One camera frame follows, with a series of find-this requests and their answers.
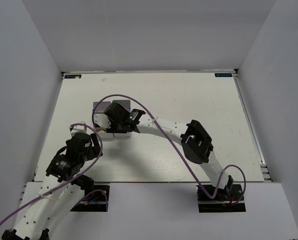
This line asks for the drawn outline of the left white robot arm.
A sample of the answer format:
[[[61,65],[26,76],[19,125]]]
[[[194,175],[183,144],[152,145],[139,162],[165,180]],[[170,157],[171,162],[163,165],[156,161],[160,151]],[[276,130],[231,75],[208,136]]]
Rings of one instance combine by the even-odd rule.
[[[35,199],[26,203],[28,210],[12,228],[4,231],[3,240],[48,240],[64,216],[81,199],[88,200],[96,189],[94,180],[82,169],[87,161],[103,154],[103,142],[97,133],[80,131],[72,134],[59,149],[46,170],[43,184]]]

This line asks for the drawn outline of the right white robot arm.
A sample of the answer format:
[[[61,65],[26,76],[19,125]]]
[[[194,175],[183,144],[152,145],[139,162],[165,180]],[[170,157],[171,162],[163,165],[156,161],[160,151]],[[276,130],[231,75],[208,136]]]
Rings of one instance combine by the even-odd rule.
[[[211,199],[225,201],[233,193],[233,178],[225,172],[213,151],[212,138],[197,120],[190,123],[176,123],[155,118],[148,110],[133,109],[127,111],[120,104],[111,103],[105,110],[116,130],[149,134],[179,144],[184,156],[190,162],[199,165],[208,176],[213,191]]]

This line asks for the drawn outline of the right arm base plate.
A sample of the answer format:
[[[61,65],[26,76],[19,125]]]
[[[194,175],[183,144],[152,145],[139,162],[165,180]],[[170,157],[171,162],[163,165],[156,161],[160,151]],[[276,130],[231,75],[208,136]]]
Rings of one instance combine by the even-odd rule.
[[[234,204],[242,194],[242,187],[240,184],[232,186],[229,196],[222,194],[218,190],[214,199],[210,199],[200,188],[197,187],[197,201],[199,213],[243,213],[246,212],[244,198],[237,204]]]

